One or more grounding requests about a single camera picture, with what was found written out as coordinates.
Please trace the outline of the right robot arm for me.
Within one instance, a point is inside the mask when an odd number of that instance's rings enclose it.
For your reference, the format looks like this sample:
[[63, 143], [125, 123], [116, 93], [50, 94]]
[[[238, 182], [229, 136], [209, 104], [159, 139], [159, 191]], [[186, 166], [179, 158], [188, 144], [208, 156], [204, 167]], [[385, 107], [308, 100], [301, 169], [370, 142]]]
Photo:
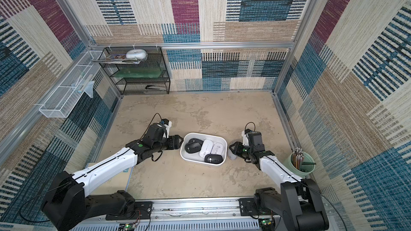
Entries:
[[288, 231], [326, 231], [329, 220], [319, 187], [312, 179], [303, 179], [287, 169], [268, 150], [257, 149], [242, 142], [229, 146], [232, 154], [254, 164], [280, 188], [257, 189], [254, 205], [279, 215]]

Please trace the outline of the matte white mouse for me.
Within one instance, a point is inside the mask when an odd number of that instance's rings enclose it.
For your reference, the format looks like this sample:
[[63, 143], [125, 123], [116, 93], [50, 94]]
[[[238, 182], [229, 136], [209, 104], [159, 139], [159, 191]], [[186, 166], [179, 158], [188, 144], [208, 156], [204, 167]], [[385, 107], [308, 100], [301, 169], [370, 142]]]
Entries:
[[221, 143], [215, 143], [213, 145], [213, 148], [211, 150], [211, 154], [213, 155], [220, 155], [220, 156], [224, 156], [225, 153], [225, 146]]

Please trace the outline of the glossy white mouse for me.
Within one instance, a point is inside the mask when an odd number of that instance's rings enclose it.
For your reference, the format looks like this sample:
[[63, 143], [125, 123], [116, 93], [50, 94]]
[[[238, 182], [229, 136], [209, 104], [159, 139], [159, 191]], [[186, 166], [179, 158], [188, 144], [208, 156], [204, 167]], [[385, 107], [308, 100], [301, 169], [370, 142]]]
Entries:
[[210, 154], [213, 149], [214, 143], [212, 140], [206, 139], [203, 141], [199, 156], [205, 158], [206, 155]]

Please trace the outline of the black Lecoo mouse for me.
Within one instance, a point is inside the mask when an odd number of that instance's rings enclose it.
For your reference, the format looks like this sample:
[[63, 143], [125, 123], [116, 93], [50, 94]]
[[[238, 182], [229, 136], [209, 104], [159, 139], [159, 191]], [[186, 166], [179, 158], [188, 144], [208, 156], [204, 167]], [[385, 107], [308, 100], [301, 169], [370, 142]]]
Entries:
[[208, 154], [204, 158], [205, 163], [215, 164], [215, 165], [221, 164], [223, 160], [224, 160], [223, 157], [218, 154]]

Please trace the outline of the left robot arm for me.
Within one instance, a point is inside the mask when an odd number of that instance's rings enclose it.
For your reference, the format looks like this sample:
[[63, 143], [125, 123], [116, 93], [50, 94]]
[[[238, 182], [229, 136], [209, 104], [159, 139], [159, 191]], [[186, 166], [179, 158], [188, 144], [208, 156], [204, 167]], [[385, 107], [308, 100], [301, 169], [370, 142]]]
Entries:
[[177, 150], [183, 138], [174, 135], [146, 145], [134, 140], [114, 155], [73, 174], [63, 171], [55, 176], [41, 205], [41, 211], [59, 231], [69, 231], [85, 219], [108, 215], [114, 219], [137, 218], [140, 210], [128, 192], [92, 195], [100, 185], [154, 153]]

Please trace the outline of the grey speckled mouse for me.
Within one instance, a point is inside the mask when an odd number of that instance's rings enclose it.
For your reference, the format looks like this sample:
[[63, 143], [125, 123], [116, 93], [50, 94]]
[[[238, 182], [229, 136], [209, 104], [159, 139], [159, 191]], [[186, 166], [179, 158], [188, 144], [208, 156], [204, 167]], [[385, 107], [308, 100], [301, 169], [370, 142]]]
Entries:
[[230, 149], [227, 150], [227, 155], [230, 160], [237, 159], [237, 155], [235, 155]]

